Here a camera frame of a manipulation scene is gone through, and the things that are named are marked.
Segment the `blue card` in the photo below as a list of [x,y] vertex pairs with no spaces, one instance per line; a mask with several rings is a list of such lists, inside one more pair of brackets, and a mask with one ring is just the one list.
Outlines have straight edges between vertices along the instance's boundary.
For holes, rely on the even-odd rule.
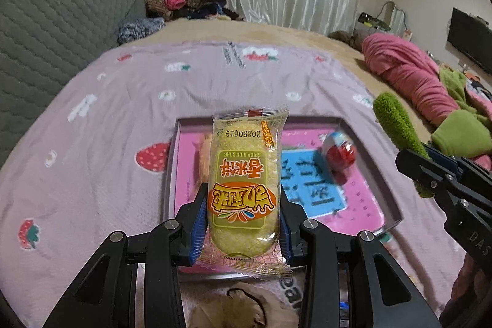
[[282,151],[282,185],[289,201],[300,204],[309,218],[344,210],[343,188],[333,179],[316,149]]

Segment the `blue knit cloth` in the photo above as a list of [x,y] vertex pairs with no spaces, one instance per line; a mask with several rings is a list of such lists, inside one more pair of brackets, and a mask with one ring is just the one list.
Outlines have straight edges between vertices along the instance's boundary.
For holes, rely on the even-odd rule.
[[139,18],[131,23],[125,23],[120,28],[120,34],[118,35],[118,43],[120,45],[127,44],[128,42],[141,40],[148,37],[153,33],[164,28],[166,23],[164,18]]

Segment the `pink blanket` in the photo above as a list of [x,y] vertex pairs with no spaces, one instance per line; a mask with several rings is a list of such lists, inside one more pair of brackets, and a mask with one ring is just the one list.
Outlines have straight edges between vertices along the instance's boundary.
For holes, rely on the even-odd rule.
[[412,101],[438,127],[459,107],[439,80],[439,66],[417,45],[389,34],[372,34],[362,42],[369,69]]

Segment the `pink clothing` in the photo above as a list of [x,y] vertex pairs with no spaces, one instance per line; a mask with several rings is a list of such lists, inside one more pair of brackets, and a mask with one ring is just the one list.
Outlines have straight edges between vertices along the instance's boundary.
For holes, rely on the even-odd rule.
[[492,102],[482,98],[474,91],[469,91],[468,88],[466,88],[466,93],[470,97],[472,106],[479,110],[480,114],[487,116],[492,121]]
[[186,4],[186,0],[166,0],[166,7],[169,10],[181,9]]
[[362,42],[369,69],[412,101],[427,121],[438,127],[458,110],[439,80],[439,66],[417,45],[390,34],[372,34]]
[[491,171],[492,170],[492,160],[490,159],[490,156],[488,155],[482,155],[482,156],[477,156],[472,158],[476,164],[479,164],[483,168]]

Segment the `green cloth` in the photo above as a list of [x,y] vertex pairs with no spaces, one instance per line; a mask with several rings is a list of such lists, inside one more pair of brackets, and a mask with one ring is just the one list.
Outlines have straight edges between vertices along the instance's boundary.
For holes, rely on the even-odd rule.
[[447,156],[476,157],[492,152],[492,123],[471,105],[466,93],[466,76],[446,67],[439,69],[439,79],[461,110],[450,113],[430,136]]
[[467,110],[451,112],[430,138],[447,156],[476,157],[492,152],[490,131]]
[[472,113],[488,130],[492,129],[492,123],[489,118],[480,114],[478,110],[471,105],[468,95],[466,94],[466,76],[463,73],[441,67],[439,69],[439,79],[448,90],[449,96],[456,101],[461,110]]
[[[399,100],[390,92],[383,92],[373,102],[372,109],[379,124],[398,150],[410,149],[429,159],[422,142],[408,117],[408,113]],[[432,198],[434,194],[418,182],[414,181],[415,189],[422,198]]]

